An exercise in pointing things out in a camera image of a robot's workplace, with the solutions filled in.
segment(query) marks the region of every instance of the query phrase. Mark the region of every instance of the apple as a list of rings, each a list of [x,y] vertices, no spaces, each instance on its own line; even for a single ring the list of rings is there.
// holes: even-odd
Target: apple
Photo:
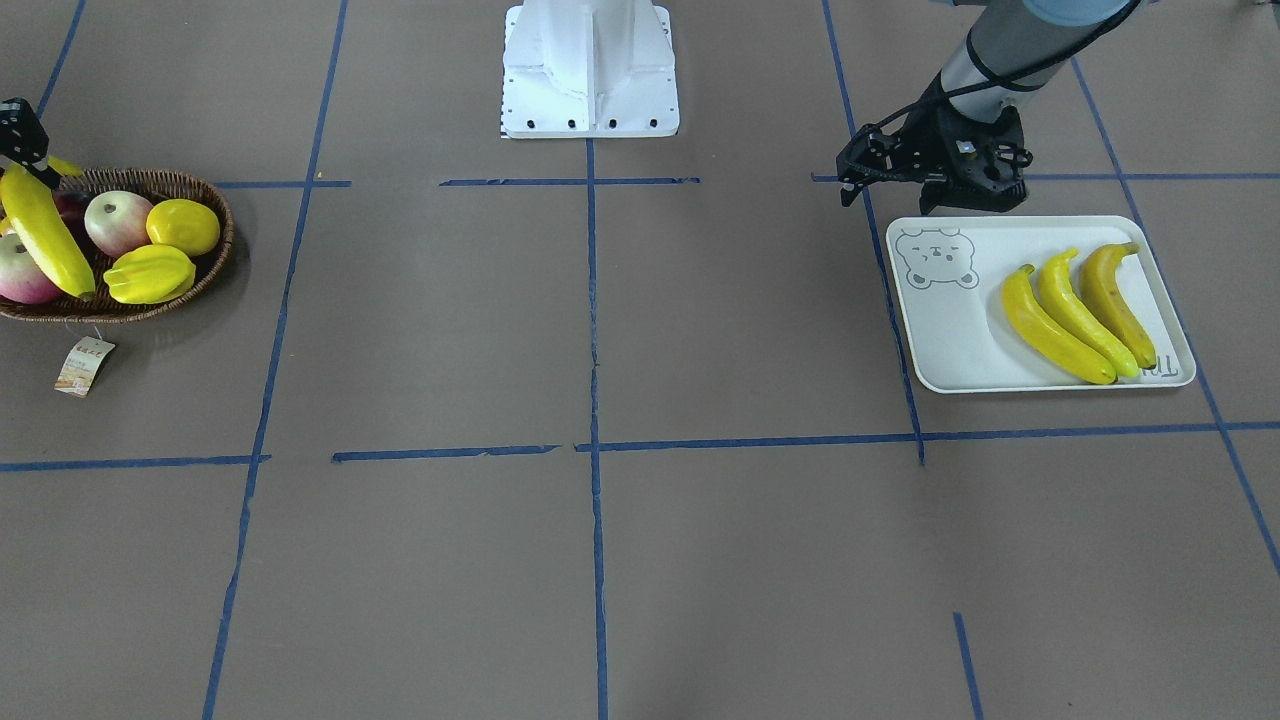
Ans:
[[[24,305],[40,305],[63,296],[45,277],[15,232],[0,236],[0,296]]]
[[[84,231],[104,254],[119,258],[151,242],[147,214],[151,201],[127,190],[99,195],[84,209]]]
[[[72,231],[72,237],[76,238],[76,243],[82,249],[93,247],[93,241],[90,240],[88,232],[84,231],[84,210],[88,209],[88,204],[92,200],[92,195],[78,190],[58,190],[54,192],[54,206],[58,208],[58,214],[63,218],[63,224],[67,225],[67,229]]]

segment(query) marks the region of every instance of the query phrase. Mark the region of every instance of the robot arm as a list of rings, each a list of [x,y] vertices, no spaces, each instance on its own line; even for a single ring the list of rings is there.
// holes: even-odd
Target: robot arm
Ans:
[[[63,176],[49,167],[49,136],[31,102],[22,97],[0,102],[0,151],[50,190],[58,188]]]
[[[1004,213],[1027,199],[1018,106],[1073,55],[1143,0],[947,0],[984,4],[922,97],[864,126],[836,156],[846,208],[876,182],[922,183],[920,213],[938,205]],[[884,126],[906,115],[893,133]]]

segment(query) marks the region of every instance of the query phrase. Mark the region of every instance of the light blue robot joint cap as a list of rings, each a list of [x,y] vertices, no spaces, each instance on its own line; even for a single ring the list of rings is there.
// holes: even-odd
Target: light blue robot joint cap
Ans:
[[[1036,17],[1062,27],[1101,23],[1126,4],[1125,0],[1023,0]]]

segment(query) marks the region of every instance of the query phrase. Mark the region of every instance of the rectangular tray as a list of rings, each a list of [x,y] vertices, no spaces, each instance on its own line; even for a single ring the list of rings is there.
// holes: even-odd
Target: rectangular tray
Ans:
[[[1000,305],[1000,286],[1020,265],[1039,269],[1070,247],[1080,251],[1071,263],[1074,279],[1091,252],[1129,241],[1142,251],[1120,263],[1116,281],[1156,343],[1160,361],[1137,378],[1091,384],[1048,361],[1014,332]],[[886,242],[915,374],[934,392],[1167,388],[1196,378],[1196,359],[1151,246],[1128,218],[900,218],[888,227]]]

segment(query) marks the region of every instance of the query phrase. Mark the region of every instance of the bear drawing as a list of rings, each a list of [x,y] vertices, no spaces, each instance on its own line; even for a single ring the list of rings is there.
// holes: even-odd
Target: bear drawing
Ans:
[[[906,261],[906,282],[916,290],[933,283],[978,287],[973,241],[959,229],[919,228],[897,236],[893,249]]]

